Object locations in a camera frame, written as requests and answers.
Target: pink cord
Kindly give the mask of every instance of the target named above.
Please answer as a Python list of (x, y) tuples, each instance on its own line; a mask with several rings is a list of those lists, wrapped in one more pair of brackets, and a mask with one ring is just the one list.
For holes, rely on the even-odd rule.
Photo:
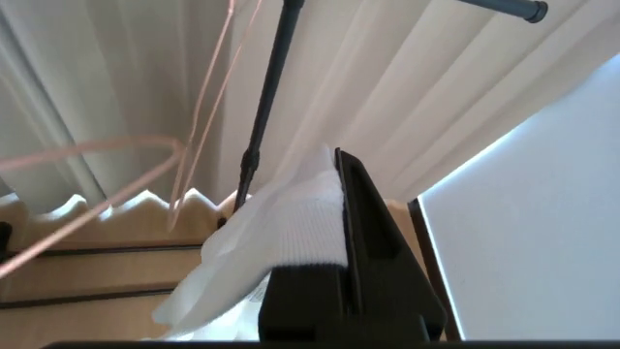
[(226, 73), (226, 77), (220, 88), (220, 92), (217, 96), (215, 104), (213, 105), (211, 114), (209, 115), (206, 126), (204, 127), (204, 131), (202, 132), (201, 143), (200, 143), (200, 146), (199, 146), (199, 149), (196, 155), (194, 156), (192, 166), (190, 168), (190, 171), (183, 185), (182, 195), (178, 201), (178, 204), (176, 203), (176, 197), (178, 195), (178, 188), (180, 185), (181, 178), (183, 176), (184, 163), (186, 159), (189, 157), (188, 151), (194, 141), (194, 136), (196, 134), (196, 129), (198, 127), (198, 117), (200, 114), (200, 109), (202, 106), (202, 100), (204, 98), (206, 86), (208, 84), (211, 73), (213, 71), (213, 67), (215, 65), (215, 61), (221, 49), (222, 42), (224, 40), (224, 37), (230, 25), (230, 21), (231, 21), (231, 17), (233, 15), (233, 9), (234, 9), (234, 0), (229, 0), (229, 12), (228, 12), (226, 21), (224, 23), (224, 26), (222, 28), (222, 32), (220, 34), (220, 38), (216, 45), (215, 51), (211, 58), (211, 62), (209, 64), (206, 75), (204, 77), (204, 81), (202, 83), (201, 92), (196, 102), (196, 107), (194, 109), (192, 130), (190, 131), (188, 142), (185, 146), (183, 146), (183, 144), (179, 140), (176, 140), (171, 137), (137, 136), (137, 137), (131, 137), (131, 138), (125, 138), (125, 139), (118, 139), (118, 140), (85, 142), (85, 143), (76, 144), (74, 146), (68, 146), (68, 147), (53, 149), (53, 150), (46, 150), (46, 151), (42, 151), (39, 153), (31, 154), (31, 155), (26, 155), (26, 156), (21, 156), (21, 157), (16, 157), (13, 159), (7, 159), (7, 160), (0, 161), (0, 172), (3, 172), (3, 171), (10, 171), (10, 170), (15, 170), (19, 168), (27, 168), (27, 167), (31, 167), (31, 166), (34, 166), (40, 163), (44, 163), (44, 162), (59, 160), (59, 159), (62, 159), (68, 156), (81, 154), (82, 152), (85, 152), (85, 151), (105, 150), (105, 149), (119, 148), (119, 147), (125, 147), (125, 146), (158, 146), (158, 147), (168, 147), (172, 149), (172, 155), (165, 162), (156, 166), (154, 169), (150, 170), (146, 174), (142, 175), (135, 181), (125, 186), (124, 188), (120, 189), (118, 193), (114, 194), (111, 198), (96, 205), (89, 211), (80, 215), (75, 220), (71, 221), (67, 225), (56, 230), (49, 236), (40, 239), (39, 241), (34, 243), (32, 246), (26, 248), (24, 251), (14, 256), (8, 262), (2, 264), (0, 266), (0, 278), (5, 277), (12, 271), (21, 267), (23, 264), (35, 258), (37, 255), (39, 255), (46, 249), (50, 248), (54, 243), (67, 237), (68, 235), (73, 233), (76, 229), (86, 224), (89, 220), (97, 217), (101, 212), (108, 209), (108, 207), (119, 204), (123, 201), (126, 201), (132, 194), (136, 193), (138, 190), (146, 186), (149, 182), (153, 181), (155, 178), (165, 173), (178, 161), (179, 166), (178, 166), (178, 170), (176, 173), (176, 178), (174, 179), (174, 186), (172, 189), (172, 195), (170, 199), (170, 208), (169, 208), (169, 229), (172, 229), (174, 227), (174, 224), (176, 223), (176, 220), (178, 218), (178, 211), (183, 203), (185, 193), (187, 192), (189, 183), (191, 182), (191, 179), (192, 179), (192, 175), (194, 174), (194, 170), (196, 169), (196, 165), (200, 158), (202, 147), (204, 146), (204, 141), (206, 139), (208, 130), (211, 126), (213, 116), (215, 115), (215, 112), (217, 112), (217, 108), (224, 94), (224, 89), (226, 88), (226, 85), (228, 84), (228, 81), (230, 79), (231, 72), (233, 70), (236, 59), (241, 52), (243, 42), (245, 41), (246, 37), (248, 36), (248, 33), (250, 32), (250, 28), (252, 27), (252, 24), (254, 22), (256, 14), (258, 13), (261, 3), (262, 3), (262, 0), (258, 0), (256, 9), (254, 10), (254, 13), (252, 14), (250, 22), (248, 23), (245, 29), (245, 32), (243, 34), (243, 38), (241, 39), (241, 42), (239, 43), (239, 46), (237, 47), (236, 53), (234, 54), (231, 67), (228, 69)]

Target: pink string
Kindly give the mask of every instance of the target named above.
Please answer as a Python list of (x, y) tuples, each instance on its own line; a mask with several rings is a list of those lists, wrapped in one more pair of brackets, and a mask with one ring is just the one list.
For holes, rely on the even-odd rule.
[(256, 14), (258, 13), (261, 3), (262, 3), (262, 0), (258, 0), (256, 9), (254, 10), (254, 13), (252, 14), (250, 22), (245, 28), (243, 38), (241, 39), (241, 42), (239, 43), (239, 46), (237, 47), (236, 53), (234, 54), (231, 67), (228, 69), (226, 73), (226, 77), (222, 83), (222, 86), (220, 88), (215, 104), (213, 105), (211, 114), (209, 115), (206, 126), (204, 127), (204, 131), (202, 132), (201, 143), (199, 145), (198, 152), (194, 156), (192, 166), (190, 168), (190, 171), (183, 185), (182, 195), (179, 199), (178, 204), (176, 203), (176, 197), (178, 195), (178, 188), (180, 186), (180, 181), (183, 176), (184, 163), (186, 159), (190, 157), (189, 149), (194, 141), (194, 136), (196, 134), (196, 129), (198, 127), (198, 117), (199, 117), (200, 109), (202, 106), (202, 100), (204, 98), (206, 86), (212, 74), (215, 61), (217, 59), (217, 56), (221, 49), (221, 45), (223, 43), (224, 37), (230, 25), (230, 21), (231, 21), (231, 17), (233, 15), (233, 9), (234, 9), (234, 0), (229, 0), (228, 15), (223, 25), (222, 32), (220, 34), (218, 43), (216, 44), (215, 51), (213, 52), (213, 56), (211, 57), (211, 62), (209, 63), (209, 67), (204, 77), (204, 81), (202, 82), (201, 92), (197, 99), (196, 107), (194, 109), (192, 129), (188, 137), (188, 142), (185, 146), (179, 140), (176, 140), (171, 137), (137, 136), (137, 137), (131, 137), (131, 138), (118, 139), (118, 140), (79, 143), (74, 146), (68, 146), (68, 147), (52, 149), (52, 150), (45, 150), (45, 151), (31, 154), (31, 155), (26, 155), (26, 156), (21, 156), (21, 157), (16, 157), (13, 159), (6, 159), (6, 160), (0, 161), (0, 172), (3, 172), (3, 171), (11, 171), (15, 169), (20, 169), (20, 168), (32, 167), (34, 165), (44, 163), (44, 162), (60, 160), (68, 156), (81, 154), (86, 151), (97, 151), (97, 150), (113, 149), (113, 148), (120, 148), (120, 147), (126, 147), (126, 146), (157, 146), (157, 147), (167, 147), (167, 148), (172, 149), (172, 155), (165, 162), (156, 166), (155, 168), (153, 168), (146, 174), (142, 175), (135, 181), (125, 186), (124, 188), (120, 189), (116, 194), (114, 194), (109, 199), (96, 205), (89, 211), (80, 215), (78, 218), (71, 221), (67, 225), (61, 227), (60, 229), (56, 230), (49, 236), (42, 238), (39, 241), (35, 242), (32, 246), (26, 248), (24, 251), (20, 252), (19, 254), (14, 256), (9, 261), (2, 264), (0, 266), (0, 278), (5, 277), (12, 271), (21, 267), (23, 264), (35, 258), (37, 255), (39, 255), (46, 249), (50, 248), (54, 243), (72, 234), (76, 229), (82, 227), (89, 220), (97, 217), (100, 213), (108, 209), (108, 207), (114, 206), (116, 204), (126, 201), (132, 194), (135, 194), (138, 190), (145, 187), (148, 183), (153, 181), (155, 178), (159, 177), (160, 175), (165, 173), (167, 170), (169, 170), (176, 162), (179, 162), (178, 170), (176, 173), (176, 178), (174, 179), (174, 186), (172, 189), (172, 195), (171, 195), (170, 207), (169, 207), (169, 229), (172, 229), (174, 227), (174, 224), (176, 223), (176, 220), (178, 218), (178, 211), (183, 203), (185, 193), (187, 192), (189, 183), (191, 182), (191, 179), (192, 179), (192, 175), (194, 174), (194, 170), (200, 158), (202, 147), (204, 146), (204, 141), (206, 139), (208, 130), (211, 126), (213, 116), (215, 115), (215, 112), (217, 111), (219, 103), (224, 94), (224, 89), (226, 88), (226, 85), (228, 84), (228, 81), (230, 79), (231, 72), (233, 70), (236, 59), (239, 53), (241, 52), (242, 45), (246, 37), (248, 36), (248, 33), (250, 32), (250, 28), (252, 27), (252, 24), (254, 22)]

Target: white wall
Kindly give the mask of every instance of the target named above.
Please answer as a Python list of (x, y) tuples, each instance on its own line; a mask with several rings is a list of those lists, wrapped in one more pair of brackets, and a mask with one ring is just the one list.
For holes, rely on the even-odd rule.
[(467, 339), (620, 339), (620, 55), (421, 202)]

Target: black pole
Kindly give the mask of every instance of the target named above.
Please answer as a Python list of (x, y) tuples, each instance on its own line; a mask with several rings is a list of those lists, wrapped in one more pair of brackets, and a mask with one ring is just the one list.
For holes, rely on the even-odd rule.
[(304, 0), (284, 0), (284, 6), (280, 14), (280, 22), (278, 23), (278, 30), (275, 34), (273, 49), (271, 50), (271, 57), (269, 58), (269, 65), (267, 66), (267, 72), (264, 76), (263, 93), (259, 101), (256, 118), (254, 119), (254, 128), (252, 129), (250, 144), (243, 153), (243, 159), (241, 160), (241, 176), (239, 187), (236, 191), (236, 198), (234, 199), (235, 211), (245, 203), (245, 197), (250, 189), (250, 182), (252, 181), (254, 172), (259, 167), (261, 158), (260, 147), (261, 141), (263, 140), (264, 129), (269, 119), (273, 98), (278, 89), (278, 82), (280, 82), (280, 76), (284, 69), (284, 62), (289, 53), (289, 46), (291, 45), (295, 25), (297, 24), (297, 18), (299, 17), (299, 11), (301, 11), (303, 2)]
[(548, 6), (544, 1), (531, 0), (460, 0), (511, 16), (521, 17), (530, 23), (543, 20)]

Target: white cloth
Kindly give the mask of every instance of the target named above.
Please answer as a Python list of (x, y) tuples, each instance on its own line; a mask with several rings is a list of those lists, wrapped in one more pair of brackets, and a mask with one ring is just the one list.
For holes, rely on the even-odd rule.
[(323, 147), (268, 183), (204, 243), (201, 264), (153, 311), (155, 322), (171, 326), (162, 339), (238, 338), (230, 314), (221, 315), (247, 307), (243, 298), (273, 267), (346, 267), (342, 208), (340, 178)]

